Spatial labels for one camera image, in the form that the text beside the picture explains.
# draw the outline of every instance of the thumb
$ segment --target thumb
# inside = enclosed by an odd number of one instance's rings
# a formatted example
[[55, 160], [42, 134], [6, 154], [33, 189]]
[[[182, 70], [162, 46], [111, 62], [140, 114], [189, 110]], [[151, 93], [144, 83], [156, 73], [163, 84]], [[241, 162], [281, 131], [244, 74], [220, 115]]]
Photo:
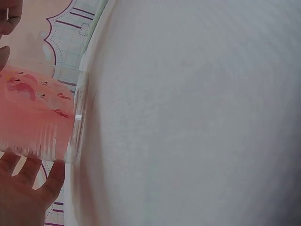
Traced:
[[0, 48], [0, 71], [5, 67], [10, 54], [9, 46]]

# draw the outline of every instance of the pink liquid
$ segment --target pink liquid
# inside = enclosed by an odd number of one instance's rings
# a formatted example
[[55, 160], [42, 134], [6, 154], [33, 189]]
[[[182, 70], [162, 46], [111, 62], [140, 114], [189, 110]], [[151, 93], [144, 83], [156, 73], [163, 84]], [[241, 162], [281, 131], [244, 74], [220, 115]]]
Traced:
[[0, 150], [63, 161], [74, 118], [73, 95], [57, 80], [15, 67], [0, 72]]

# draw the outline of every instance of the finger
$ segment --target finger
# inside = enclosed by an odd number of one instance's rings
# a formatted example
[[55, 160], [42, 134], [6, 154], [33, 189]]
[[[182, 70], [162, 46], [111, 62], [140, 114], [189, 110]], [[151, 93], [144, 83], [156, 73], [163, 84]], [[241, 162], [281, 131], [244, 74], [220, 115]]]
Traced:
[[14, 176], [14, 179], [22, 184], [32, 187], [39, 169], [41, 168], [41, 163], [42, 161], [39, 159], [27, 158], [24, 166], [20, 170], [19, 174]]
[[20, 156], [10, 153], [4, 153], [4, 155], [0, 159], [0, 170], [7, 172], [11, 176], [19, 159]]
[[0, 10], [0, 21], [6, 21], [8, 18], [8, 10], [2, 9]]
[[58, 198], [64, 181], [65, 164], [63, 162], [55, 162], [45, 184], [36, 191], [46, 210]]
[[8, 46], [0, 48], [0, 71], [5, 67], [10, 54], [10, 48]]
[[22, 15], [22, 4], [22, 0], [18, 0], [15, 5], [8, 8], [8, 20], [0, 22], [0, 34], [8, 35], [18, 25]]

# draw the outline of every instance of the clear plastic cup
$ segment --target clear plastic cup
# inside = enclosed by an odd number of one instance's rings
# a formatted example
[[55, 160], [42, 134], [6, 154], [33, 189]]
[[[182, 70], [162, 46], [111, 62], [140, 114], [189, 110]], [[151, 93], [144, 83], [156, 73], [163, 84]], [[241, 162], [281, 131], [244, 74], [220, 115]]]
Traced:
[[0, 151], [74, 163], [87, 89], [85, 72], [10, 59], [0, 72]]

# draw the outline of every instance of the hand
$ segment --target hand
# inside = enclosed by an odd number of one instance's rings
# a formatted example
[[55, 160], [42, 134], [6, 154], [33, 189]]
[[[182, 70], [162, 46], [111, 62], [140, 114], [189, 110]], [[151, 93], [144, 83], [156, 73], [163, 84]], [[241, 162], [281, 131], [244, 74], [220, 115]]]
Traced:
[[[20, 22], [23, 0], [0, 0], [0, 39], [2, 35], [12, 33]], [[4, 68], [10, 49], [8, 46], [0, 48], [0, 71]]]
[[0, 158], [0, 224], [43, 226], [46, 210], [57, 199], [65, 178], [64, 163], [55, 162], [47, 181], [33, 190], [41, 161], [27, 158], [19, 174], [11, 176], [20, 157], [5, 153]]
[[20, 22], [23, 0], [0, 0], [0, 35], [12, 33]]

